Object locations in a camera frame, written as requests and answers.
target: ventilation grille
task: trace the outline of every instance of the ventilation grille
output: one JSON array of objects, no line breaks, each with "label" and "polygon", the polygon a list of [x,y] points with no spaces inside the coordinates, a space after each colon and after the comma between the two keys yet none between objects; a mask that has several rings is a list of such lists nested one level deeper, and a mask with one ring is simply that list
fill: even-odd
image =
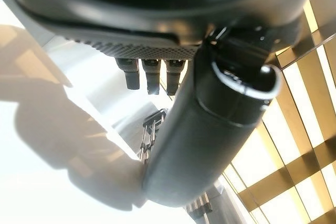
[{"label": "ventilation grille", "polygon": [[75,41],[90,45],[108,56],[125,59],[190,60],[194,57],[197,51],[197,47],[158,48],[139,45],[113,44],[110,42]]}]

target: perforated vent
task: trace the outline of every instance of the perforated vent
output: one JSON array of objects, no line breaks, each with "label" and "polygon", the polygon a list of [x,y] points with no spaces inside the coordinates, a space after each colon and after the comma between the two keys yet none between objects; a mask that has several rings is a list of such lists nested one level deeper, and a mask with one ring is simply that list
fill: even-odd
[{"label": "perforated vent", "polygon": [[84,42],[108,56],[126,59],[189,60],[194,57],[197,50],[197,47],[158,48],[80,40],[76,40],[76,42]]}]

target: light panel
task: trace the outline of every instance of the light panel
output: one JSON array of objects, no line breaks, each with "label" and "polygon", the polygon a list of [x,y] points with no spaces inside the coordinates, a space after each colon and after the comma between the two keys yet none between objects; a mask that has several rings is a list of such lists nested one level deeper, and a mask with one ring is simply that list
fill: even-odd
[{"label": "light panel", "polygon": [[325,183],[327,185],[333,206],[336,207],[336,174],[335,174],[334,167],[336,167],[336,162],[333,162],[332,164],[327,165],[321,171],[322,171]]},{"label": "light panel", "polygon": [[316,31],[317,29],[319,29],[316,19],[315,19],[315,15],[314,15],[314,11],[311,7],[310,1],[307,0],[306,3],[303,6],[303,9],[305,11],[305,15],[308,21],[308,25],[310,28],[310,31],[313,33],[314,31]]},{"label": "light panel", "polygon": [[265,215],[261,212],[260,208],[256,208],[251,212],[255,220],[258,224],[269,224],[268,220],[266,219]]},{"label": "light panel", "polygon": [[252,132],[232,164],[246,186],[253,185],[278,169],[257,130]]},{"label": "light panel", "polygon": [[246,189],[244,183],[239,178],[238,174],[236,173],[232,165],[227,166],[227,168],[224,170],[224,175],[227,177],[229,182],[234,186],[236,193],[240,193],[241,191]]},{"label": "light panel", "polygon": [[294,98],[298,111],[306,127],[309,140],[313,147],[324,142],[319,123],[309,99],[299,67],[296,63],[283,70],[288,87]]},{"label": "light panel", "polygon": [[335,87],[334,79],[332,77],[331,69],[329,67],[327,55],[325,53],[325,49],[323,45],[317,48],[317,54],[319,56],[323,74],[327,82],[332,105],[334,107],[334,111],[336,112],[336,87]]},{"label": "light panel", "polygon": [[296,188],[311,220],[324,214],[321,201],[310,177],[298,183]]},{"label": "light panel", "polygon": [[283,162],[287,165],[298,158],[301,154],[277,99],[272,101],[262,119]]},{"label": "light panel", "polygon": [[294,187],[263,204],[261,209],[272,224],[308,224],[310,222]]}]

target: black plastic housing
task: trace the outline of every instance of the black plastic housing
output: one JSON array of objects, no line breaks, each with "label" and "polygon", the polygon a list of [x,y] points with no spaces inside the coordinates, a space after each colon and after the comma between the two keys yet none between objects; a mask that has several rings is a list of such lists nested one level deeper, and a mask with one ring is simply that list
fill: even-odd
[{"label": "black plastic housing", "polygon": [[197,52],[151,152],[143,189],[148,199],[185,206],[209,187],[260,122],[280,89],[264,66],[254,83],[218,69],[206,42]]}]

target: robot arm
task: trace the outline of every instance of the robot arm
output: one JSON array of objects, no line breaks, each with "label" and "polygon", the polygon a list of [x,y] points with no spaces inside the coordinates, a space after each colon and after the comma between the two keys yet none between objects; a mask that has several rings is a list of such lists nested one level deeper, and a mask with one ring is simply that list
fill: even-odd
[{"label": "robot arm", "polygon": [[130,89],[139,88],[139,59],[154,94],[162,59],[170,94],[183,62],[192,60],[143,180],[148,198],[168,206],[184,206],[200,195],[258,124],[280,89],[278,70],[267,58],[295,44],[305,2],[17,1],[51,31],[115,57]]}]

